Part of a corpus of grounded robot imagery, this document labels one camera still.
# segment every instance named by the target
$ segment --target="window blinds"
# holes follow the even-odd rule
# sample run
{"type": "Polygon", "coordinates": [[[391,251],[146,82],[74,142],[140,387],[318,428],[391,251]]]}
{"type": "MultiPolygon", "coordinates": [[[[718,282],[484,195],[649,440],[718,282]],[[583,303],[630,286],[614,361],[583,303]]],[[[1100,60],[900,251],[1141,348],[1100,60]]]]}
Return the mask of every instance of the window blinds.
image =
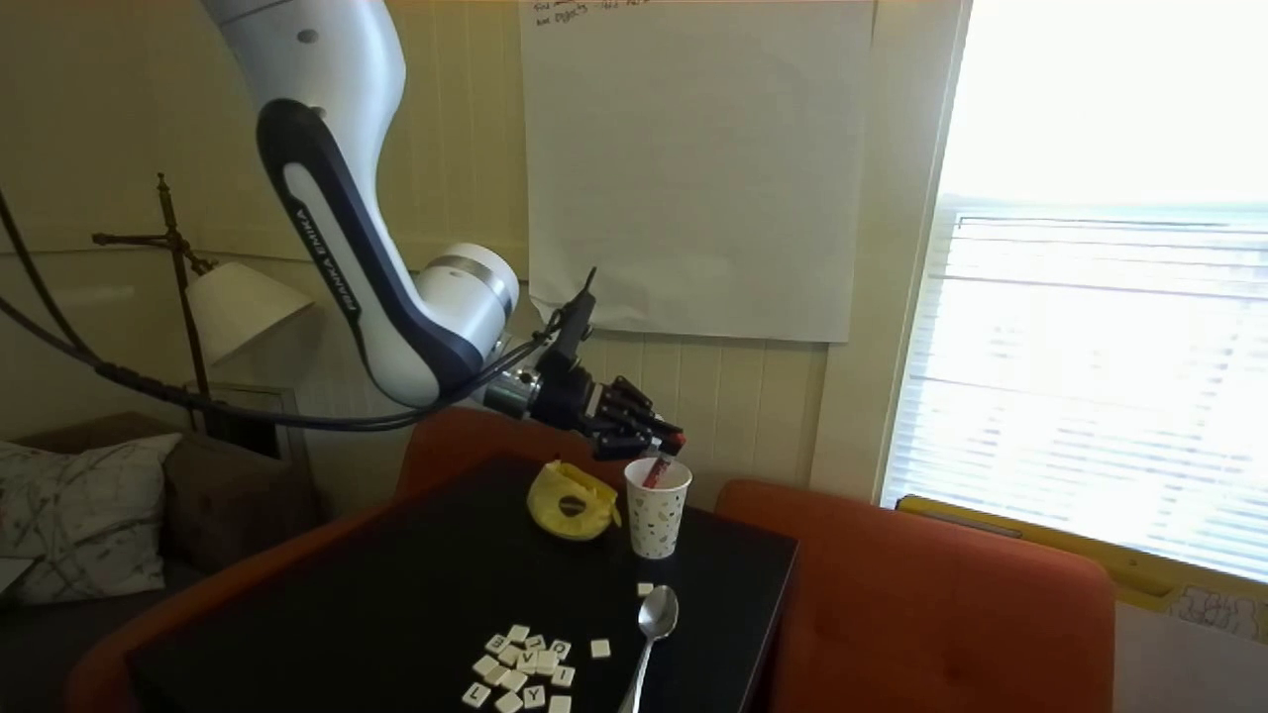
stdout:
{"type": "Polygon", "coordinates": [[[1268,216],[941,216],[882,498],[1268,584],[1268,216]]]}

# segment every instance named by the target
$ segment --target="orange chair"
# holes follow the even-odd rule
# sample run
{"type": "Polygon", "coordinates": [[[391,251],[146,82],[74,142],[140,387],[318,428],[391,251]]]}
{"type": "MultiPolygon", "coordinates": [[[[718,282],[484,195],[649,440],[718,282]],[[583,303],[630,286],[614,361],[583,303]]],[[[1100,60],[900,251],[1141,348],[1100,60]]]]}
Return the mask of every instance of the orange chair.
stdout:
{"type": "Polygon", "coordinates": [[[1110,713],[1114,592],[1084,559],[731,481],[718,513],[796,541],[776,713],[1110,713]]]}
{"type": "Polygon", "coordinates": [[[324,522],[309,537],[295,537],[274,552],[240,559],[236,566],[158,603],[155,611],[140,613],[122,632],[93,641],[70,671],[63,688],[66,713],[130,713],[140,702],[130,699],[125,659],[163,634],[207,618],[216,605],[248,596],[252,587],[277,580],[280,572],[327,552],[334,545],[348,541],[354,530],[368,526],[373,519],[425,498],[433,486],[459,481],[464,473],[503,463],[503,460],[571,460],[594,477],[614,481],[614,463],[591,460],[591,443],[573,431],[558,431],[529,420],[505,420],[478,410],[446,410],[417,426],[394,497],[373,513],[343,515],[324,522]]]}

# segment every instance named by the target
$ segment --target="black table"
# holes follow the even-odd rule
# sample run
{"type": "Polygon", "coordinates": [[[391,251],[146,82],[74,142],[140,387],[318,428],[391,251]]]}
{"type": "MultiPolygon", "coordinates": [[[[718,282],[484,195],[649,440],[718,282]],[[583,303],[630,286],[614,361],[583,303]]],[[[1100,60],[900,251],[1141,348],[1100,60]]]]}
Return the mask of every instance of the black table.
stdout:
{"type": "Polygon", "coordinates": [[[141,707],[466,711],[459,699],[476,681],[471,662],[484,641],[524,624],[573,645],[573,713],[614,713],[643,649],[638,584],[669,584],[681,625],[652,653],[647,711],[750,711],[793,574],[793,545],[693,509],[669,564],[638,564],[627,530],[558,545],[525,519],[529,473],[535,463],[503,463],[466,477],[140,649],[130,681],[141,707]],[[614,653],[591,662],[591,640],[610,640],[614,653]]]}

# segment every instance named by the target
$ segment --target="window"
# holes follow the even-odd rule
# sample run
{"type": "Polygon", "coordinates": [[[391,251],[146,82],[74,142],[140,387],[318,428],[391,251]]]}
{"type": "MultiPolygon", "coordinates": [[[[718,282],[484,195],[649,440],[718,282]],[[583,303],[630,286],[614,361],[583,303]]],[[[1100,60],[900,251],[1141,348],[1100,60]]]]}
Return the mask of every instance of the window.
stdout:
{"type": "Polygon", "coordinates": [[[1268,584],[1265,30],[974,0],[882,505],[1268,584]]]}

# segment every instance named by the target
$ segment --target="writing on whiteboard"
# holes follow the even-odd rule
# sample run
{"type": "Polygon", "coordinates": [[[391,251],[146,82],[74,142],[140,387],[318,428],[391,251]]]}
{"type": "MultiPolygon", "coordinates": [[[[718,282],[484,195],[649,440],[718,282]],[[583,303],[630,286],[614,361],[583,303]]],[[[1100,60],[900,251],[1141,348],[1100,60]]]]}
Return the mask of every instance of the writing on whiteboard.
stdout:
{"type": "Polygon", "coordinates": [[[535,30],[564,30],[594,12],[630,12],[647,8],[649,0],[525,0],[535,30]]]}

